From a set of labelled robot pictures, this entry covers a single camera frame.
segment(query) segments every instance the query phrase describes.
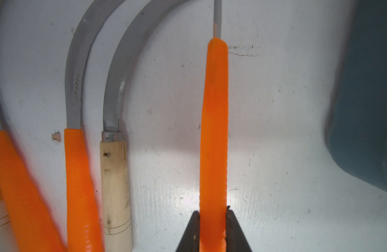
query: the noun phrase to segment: white wall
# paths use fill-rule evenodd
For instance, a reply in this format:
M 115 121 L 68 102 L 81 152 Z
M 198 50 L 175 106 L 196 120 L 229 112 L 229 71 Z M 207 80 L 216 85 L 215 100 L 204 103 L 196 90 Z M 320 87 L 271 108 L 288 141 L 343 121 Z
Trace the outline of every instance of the white wall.
M 92 0 L 9 0 L 0 98 L 9 130 L 66 239 L 64 70 Z M 100 199 L 109 65 L 148 0 L 127 0 L 91 51 L 84 124 Z M 324 144 L 353 0 L 224 0 L 229 55 L 228 203 L 256 251 L 387 251 L 387 193 L 343 172 Z M 191 0 L 145 46 L 125 97 L 135 251 L 173 251 L 199 208 L 199 142 L 213 1 Z

